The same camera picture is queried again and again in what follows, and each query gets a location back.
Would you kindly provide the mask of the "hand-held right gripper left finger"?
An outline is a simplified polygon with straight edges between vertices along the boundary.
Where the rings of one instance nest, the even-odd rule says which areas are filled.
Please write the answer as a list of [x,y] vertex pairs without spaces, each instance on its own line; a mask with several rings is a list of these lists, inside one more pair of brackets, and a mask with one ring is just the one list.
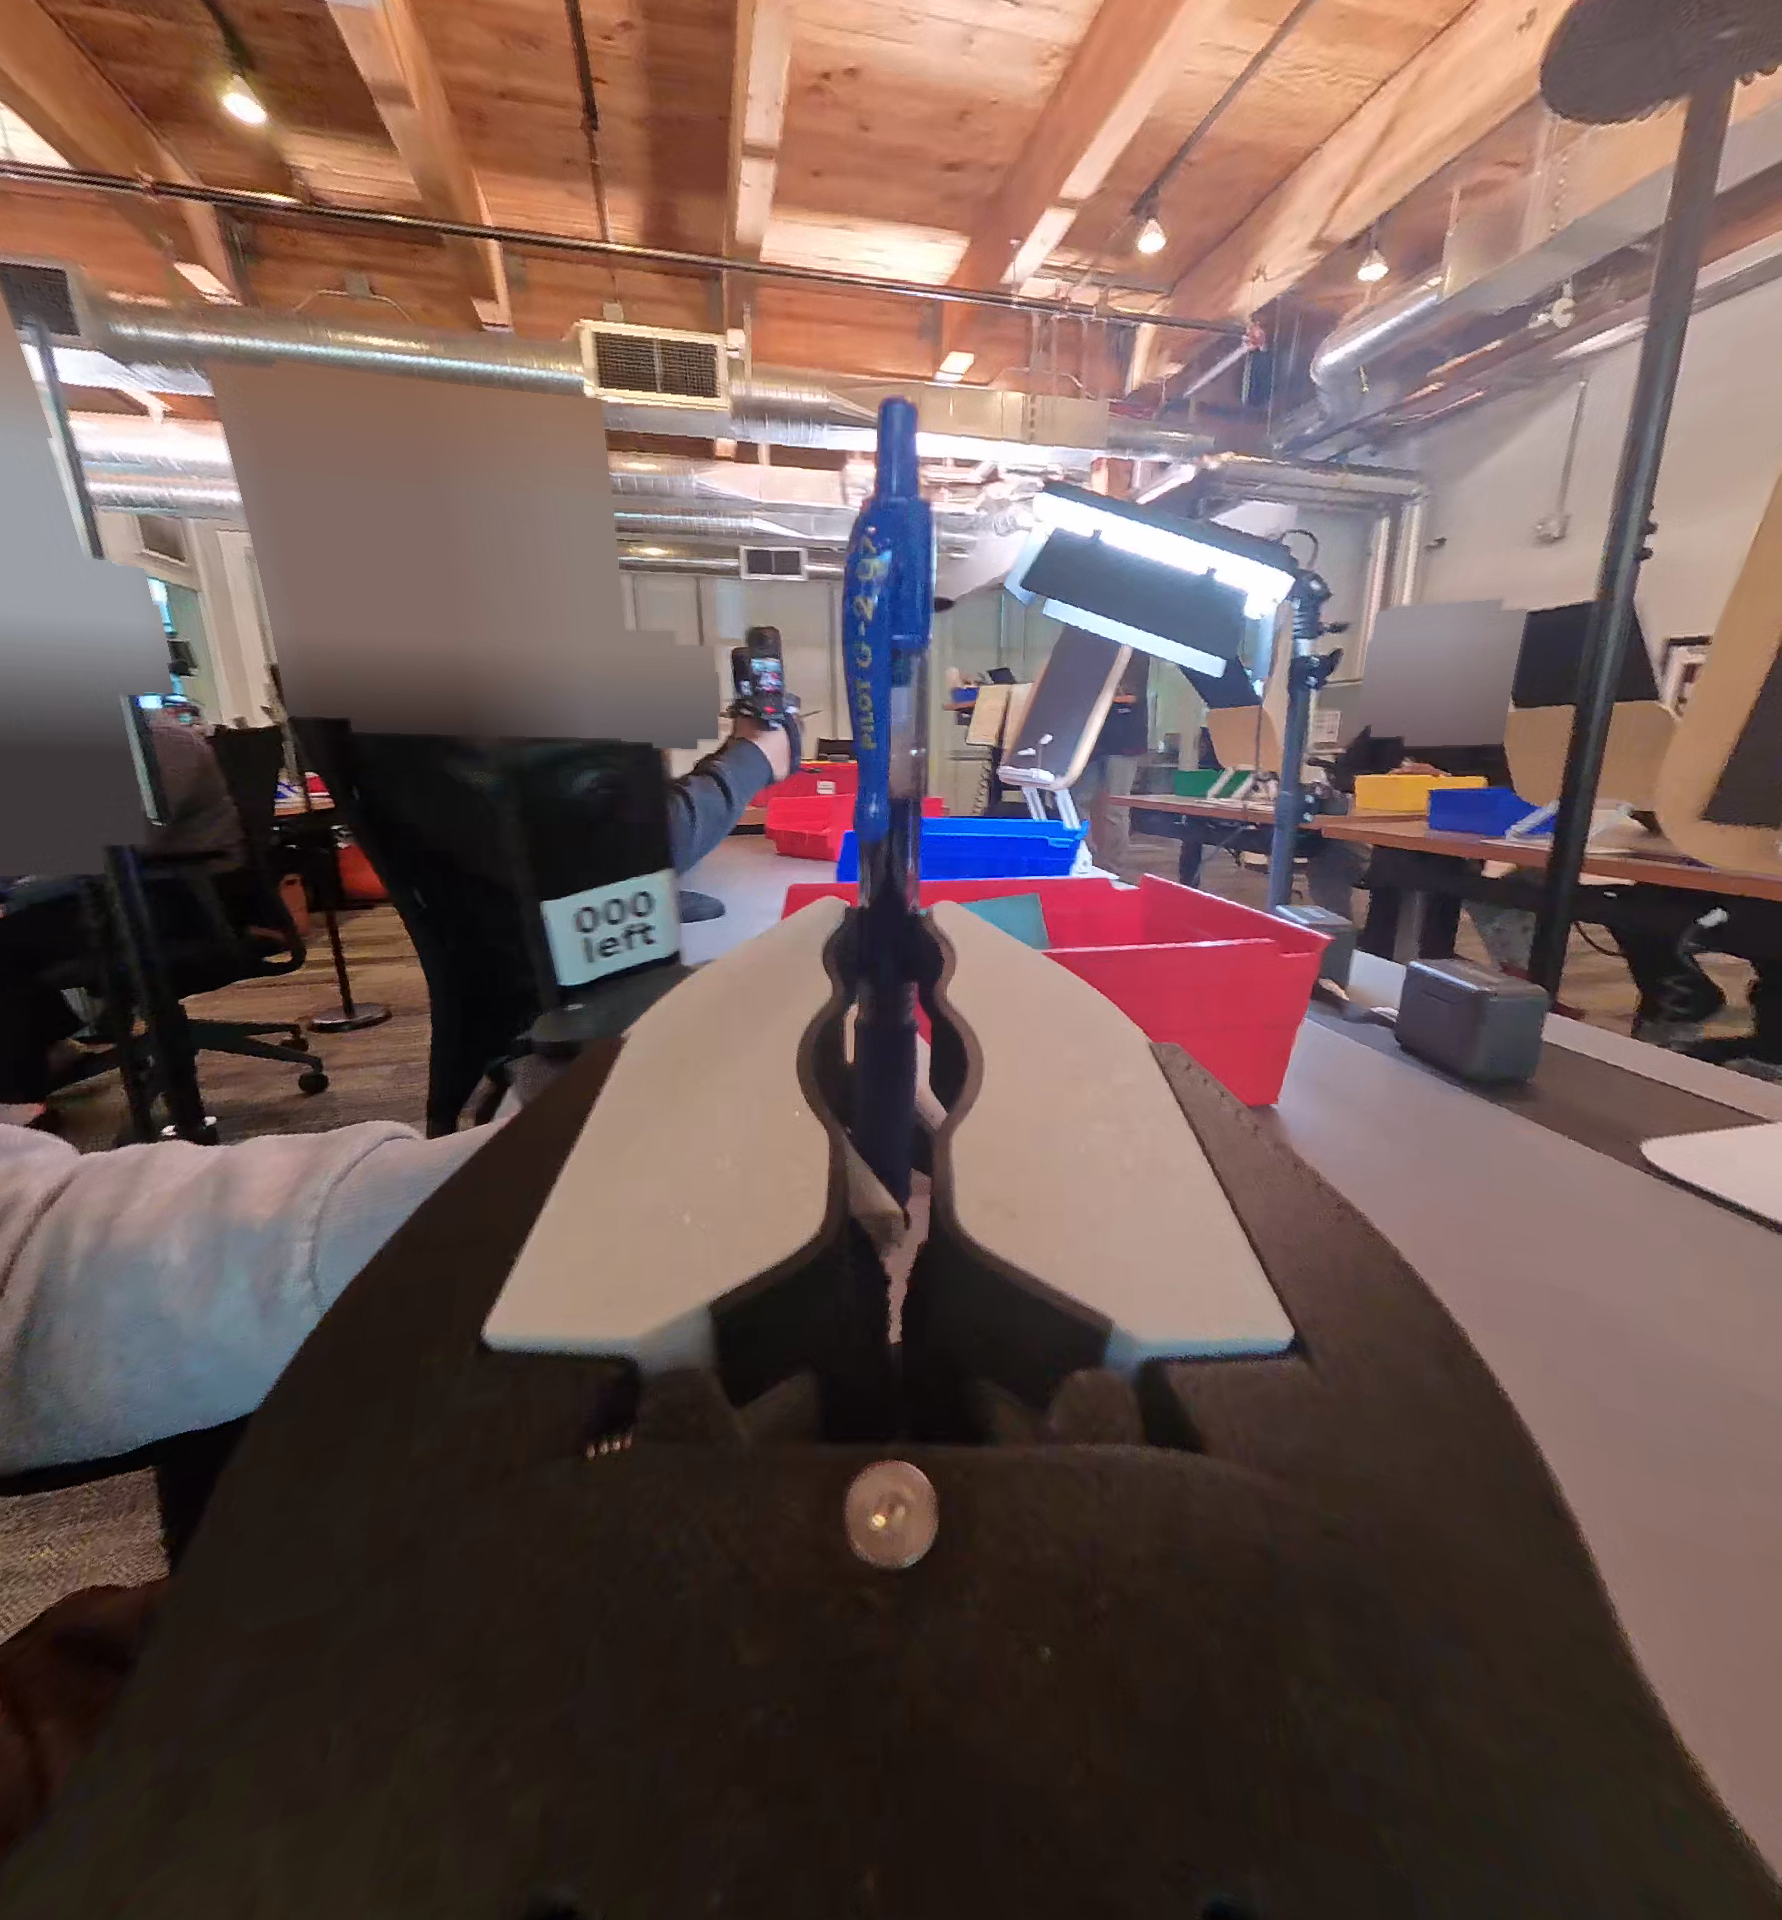
[[844,1022],[824,897],[709,961],[620,1041],[493,1297],[493,1352],[863,1352]]

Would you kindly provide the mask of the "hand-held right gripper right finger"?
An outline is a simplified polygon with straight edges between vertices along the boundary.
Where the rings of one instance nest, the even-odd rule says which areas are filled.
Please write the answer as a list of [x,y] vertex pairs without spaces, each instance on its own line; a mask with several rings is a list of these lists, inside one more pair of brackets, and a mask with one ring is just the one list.
[[912,1301],[944,1352],[1286,1352],[1293,1325],[1155,1048],[964,904],[928,916],[930,1147]]

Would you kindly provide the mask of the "blue retractable pen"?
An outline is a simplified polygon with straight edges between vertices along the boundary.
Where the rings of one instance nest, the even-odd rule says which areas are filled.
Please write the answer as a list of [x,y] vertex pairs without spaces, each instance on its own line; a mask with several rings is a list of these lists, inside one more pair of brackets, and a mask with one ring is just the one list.
[[873,488],[847,535],[840,646],[857,767],[847,1130],[896,1205],[909,1197],[917,1138],[917,900],[934,582],[917,413],[912,399],[890,395],[878,407]]

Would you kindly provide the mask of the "person's left forearm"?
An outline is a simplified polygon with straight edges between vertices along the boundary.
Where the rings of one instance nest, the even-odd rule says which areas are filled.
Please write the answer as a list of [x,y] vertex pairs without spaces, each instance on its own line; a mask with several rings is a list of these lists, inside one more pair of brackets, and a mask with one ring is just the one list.
[[0,1122],[0,1478],[250,1416],[503,1122],[96,1153]]

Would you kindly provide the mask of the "red plastic bin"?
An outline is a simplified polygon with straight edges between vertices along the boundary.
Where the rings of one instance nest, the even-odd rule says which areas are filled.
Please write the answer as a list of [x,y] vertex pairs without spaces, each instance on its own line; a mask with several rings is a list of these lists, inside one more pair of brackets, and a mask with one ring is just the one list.
[[1164,942],[1045,954],[1246,1105],[1276,1103],[1334,938],[1166,875],[1118,885],[1154,900]]
[[1049,950],[1151,948],[1166,942],[1164,920],[1145,889],[1093,875],[1015,875],[923,879],[919,906],[957,904],[1019,940]]

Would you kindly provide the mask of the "black tripod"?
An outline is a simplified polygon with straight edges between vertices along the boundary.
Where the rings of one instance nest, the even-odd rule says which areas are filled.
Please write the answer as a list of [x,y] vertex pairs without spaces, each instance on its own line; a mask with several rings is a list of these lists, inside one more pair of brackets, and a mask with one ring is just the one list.
[[289,716],[287,697],[276,660],[265,662],[270,712],[278,721],[284,746],[284,775],[276,803],[278,835],[301,861],[306,891],[313,897],[329,950],[336,986],[336,1003],[307,1017],[318,1035],[343,1038],[376,1029],[392,1019],[387,1005],[363,1000],[354,991],[343,940],[346,887],[339,866],[339,824],[336,802],[318,781],[306,753],[297,724]]

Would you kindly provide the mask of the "black office chair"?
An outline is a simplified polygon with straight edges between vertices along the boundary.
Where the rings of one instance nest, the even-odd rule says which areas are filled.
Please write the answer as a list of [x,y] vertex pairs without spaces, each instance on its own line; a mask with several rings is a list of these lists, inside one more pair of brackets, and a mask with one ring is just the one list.
[[297,972],[306,943],[271,875],[261,837],[219,781],[237,855],[210,847],[107,852],[91,881],[96,1011],[89,1032],[115,1069],[134,1141],[213,1144],[198,1082],[201,1054],[286,1067],[301,1095],[327,1091],[327,1069],[289,1019],[213,1019],[193,997]]

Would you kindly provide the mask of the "dark blue bin stack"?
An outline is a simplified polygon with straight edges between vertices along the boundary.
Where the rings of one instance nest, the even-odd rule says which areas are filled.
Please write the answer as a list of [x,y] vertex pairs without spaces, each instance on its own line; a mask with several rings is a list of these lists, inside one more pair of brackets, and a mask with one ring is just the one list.
[[891,822],[885,835],[873,842],[878,877],[883,875],[883,857],[914,852],[914,861],[908,860],[900,875],[916,875],[917,883],[1061,879],[1074,871],[1085,840],[1084,822],[926,815],[914,844],[908,825],[908,819]]

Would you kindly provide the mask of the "black light stand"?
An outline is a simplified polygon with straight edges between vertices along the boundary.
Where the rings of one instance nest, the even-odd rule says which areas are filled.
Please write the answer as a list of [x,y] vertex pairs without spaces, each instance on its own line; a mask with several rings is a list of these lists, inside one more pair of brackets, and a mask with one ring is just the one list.
[[1287,608],[1283,716],[1264,875],[1264,910],[1274,918],[1282,918],[1291,906],[1295,855],[1313,817],[1303,778],[1312,718],[1318,694],[1339,660],[1339,650],[1328,644],[1328,635],[1335,632],[1326,618],[1331,588],[1313,565],[1319,549],[1315,539],[1286,532],[1277,544],[1286,549],[1291,585],[1283,600]]

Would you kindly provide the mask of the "small blue bin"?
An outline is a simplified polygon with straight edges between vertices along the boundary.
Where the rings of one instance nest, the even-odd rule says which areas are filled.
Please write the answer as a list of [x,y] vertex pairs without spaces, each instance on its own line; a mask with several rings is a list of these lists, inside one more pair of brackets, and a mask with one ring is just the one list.
[[1499,783],[1439,783],[1425,803],[1425,825],[1437,834],[1490,842],[1550,837],[1555,805],[1537,805]]

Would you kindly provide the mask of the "glowing light panel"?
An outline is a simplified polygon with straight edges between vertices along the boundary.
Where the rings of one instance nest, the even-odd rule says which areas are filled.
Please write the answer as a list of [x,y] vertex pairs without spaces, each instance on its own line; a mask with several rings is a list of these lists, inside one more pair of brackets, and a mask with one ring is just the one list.
[[1059,625],[1219,678],[1305,582],[1280,539],[1049,483],[1004,585]]

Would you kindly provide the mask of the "white stand base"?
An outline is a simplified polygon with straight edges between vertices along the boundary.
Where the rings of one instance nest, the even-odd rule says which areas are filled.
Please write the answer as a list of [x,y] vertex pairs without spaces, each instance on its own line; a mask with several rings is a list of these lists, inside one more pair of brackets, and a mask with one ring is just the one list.
[[1782,1231],[1782,1120],[1641,1141],[1647,1168]]

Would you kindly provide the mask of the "black monitor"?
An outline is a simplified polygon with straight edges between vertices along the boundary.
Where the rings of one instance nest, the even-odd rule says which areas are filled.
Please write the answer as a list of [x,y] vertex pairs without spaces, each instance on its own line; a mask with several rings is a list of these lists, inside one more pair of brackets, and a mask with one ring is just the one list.
[[[1510,683],[1510,705],[1514,709],[1576,705],[1583,681],[1594,610],[1594,601],[1573,601],[1523,614]],[[1613,699],[1619,705],[1659,702],[1655,662],[1637,614],[1630,621]]]

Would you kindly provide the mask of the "large black tilted board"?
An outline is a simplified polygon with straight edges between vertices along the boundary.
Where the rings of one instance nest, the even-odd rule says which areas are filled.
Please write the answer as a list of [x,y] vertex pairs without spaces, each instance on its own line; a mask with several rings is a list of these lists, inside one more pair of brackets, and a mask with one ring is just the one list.
[[1782,470],[1653,781],[1675,852],[1782,885]]

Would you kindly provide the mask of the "black pole with disc top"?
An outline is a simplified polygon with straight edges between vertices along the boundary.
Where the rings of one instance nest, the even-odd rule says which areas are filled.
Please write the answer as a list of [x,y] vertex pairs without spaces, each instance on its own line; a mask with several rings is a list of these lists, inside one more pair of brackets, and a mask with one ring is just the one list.
[[1581,881],[1589,811],[1607,793],[1606,758],[1616,686],[1637,625],[1637,579],[1651,558],[1655,492],[1685,337],[1691,324],[1699,250],[1718,197],[1723,137],[1740,83],[1782,69],[1782,4],[1569,4],[1539,68],[1544,104],[1588,127],[1635,124],[1675,102],[1685,117],[1672,163],[1668,203],[1645,293],[1645,332],[1627,405],[1617,471],[1573,673],[1571,720],[1555,795],[1546,867],[1483,877],[1476,861],[1422,855],[1409,871],[1456,889],[1425,895],[1422,929],[1446,913],[1443,938],[1424,957],[1454,954],[1456,928],[1472,918],[1479,935],[1501,935],[1511,920],[1517,952],[1507,972],[1555,991],[1571,929],[1591,911],[1637,989],[1631,1035],[1683,1049],[1693,1060],[1782,1083],[1782,955],[1752,957],[1752,1029],[1706,1038],[1721,994],[1696,960],[1697,918],[1721,906],[1709,893],[1670,887],[1589,891]]

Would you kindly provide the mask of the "white stand frame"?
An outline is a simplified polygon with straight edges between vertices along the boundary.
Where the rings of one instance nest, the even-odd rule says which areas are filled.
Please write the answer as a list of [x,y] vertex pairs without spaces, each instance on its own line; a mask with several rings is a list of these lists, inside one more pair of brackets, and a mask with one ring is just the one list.
[[1070,786],[999,765],[993,773],[999,791],[1019,800],[1023,824],[1014,822],[1002,835],[1002,852],[991,857],[1002,879],[1061,879],[1088,869],[1088,825]]

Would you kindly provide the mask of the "black tilted board white frame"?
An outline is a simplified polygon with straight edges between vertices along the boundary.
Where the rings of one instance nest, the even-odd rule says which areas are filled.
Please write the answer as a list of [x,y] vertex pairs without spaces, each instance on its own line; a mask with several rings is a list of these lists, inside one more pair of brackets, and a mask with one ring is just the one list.
[[1002,786],[1042,795],[1066,793],[1091,761],[1133,650],[1116,635],[1059,628],[1029,681],[1021,718],[1008,724],[997,759]]

